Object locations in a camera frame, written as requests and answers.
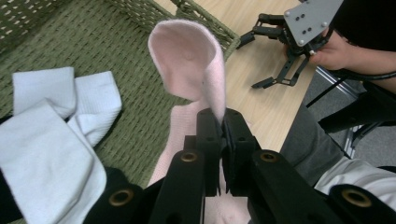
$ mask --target sock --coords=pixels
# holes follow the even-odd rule
[[[152,184],[166,175],[173,156],[183,149],[185,135],[196,135],[196,116],[200,110],[210,107],[222,123],[225,76],[219,42],[196,22],[158,23],[148,39],[148,49],[165,89],[192,101],[172,109],[168,141],[149,181]],[[208,198],[205,203],[205,223],[248,223],[247,199],[226,195],[224,184],[221,188],[221,196]]]
[[[77,77],[75,83],[77,108],[70,121],[94,147],[120,113],[120,93],[111,72]]]
[[[67,118],[76,108],[73,80],[72,67],[14,73],[14,115],[45,98],[61,118]]]
[[[77,109],[67,122],[93,158],[92,173],[81,198],[61,223],[82,223],[106,186],[106,172],[93,151],[121,109],[120,94],[111,72],[76,78]]]
[[[0,154],[4,177],[28,223],[60,221],[92,172],[89,151],[46,100],[0,126]]]

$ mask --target white sock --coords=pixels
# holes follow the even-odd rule
[[[70,121],[78,125],[78,131],[94,147],[120,113],[120,93],[111,72],[77,77],[76,92],[77,109]]]
[[[93,205],[105,190],[106,171],[96,153],[93,151],[90,143],[87,141],[84,134],[79,130],[76,120],[69,120],[67,124],[91,154],[92,169],[78,201],[59,223],[82,223],[85,219],[85,216],[87,216]]]
[[[19,72],[12,75],[14,115],[49,99],[54,110],[67,118],[76,109],[74,69],[72,67]]]
[[[4,177],[28,223],[60,221],[92,172],[92,155],[46,100],[0,126],[0,154]]]

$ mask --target robotic claw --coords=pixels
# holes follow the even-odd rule
[[[231,109],[221,127],[210,109],[199,112],[197,134],[185,137],[166,177],[147,189],[111,177],[113,187],[106,187],[85,223],[203,223],[205,197],[219,190],[220,158],[227,191],[248,198],[253,223],[396,223],[396,213],[364,189],[340,185],[329,196],[315,191],[280,154],[261,150]]]
[[[278,39],[288,47],[288,59],[277,78],[269,77],[252,85],[252,88],[266,89],[276,83],[294,86],[299,75],[308,64],[309,57],[316,54],[316,50],[328,42],[333,32],[332,18],[342,2],[343,0],[307,0],[299,6],[287,10],[282,16],[260,14],[253,29],[241,36],[238,49],[253,41],[255,35],[266,35],[270,39]],[[264,24],[275,25],[276,27],[266,27],[263,26]],[[326,29],[328,29],[328,32],[323,36],[322,33]],[[286,78],[291,66],[301,55],[304,55],[305,59],[292,78]]]

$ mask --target chair leg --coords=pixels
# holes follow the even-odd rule
[[[370,133],[374,128],[380,126],[382,122],[378,123],[371,123],[371,124],[365,124],[361,128],[359,128],[356,132],[353,133],[353,138],[352,138],[352,148],[355,148],[356,145],[359,143],[359,141],[366,136],[368,133]]]
[[[345,108],[322,119],[319,125],[326,133],[336,133],[351,127],[396,120],[395,111],[369,91]]]

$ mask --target pink sock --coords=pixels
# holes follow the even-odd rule
[[[152,31],[148,48],[165,89],[192,101],[172,109],[168,142],[149,181],[152,184],[166,175],[173,156],[183,149],[185,135],[196,135],[197,113],[210,107],[222,123],[226,104],[221,47],[203,25],[162,21]],[[206,208],[210,209],[205,210],[205,223],[248,223],[247,199],[221,195],[207,198]]]

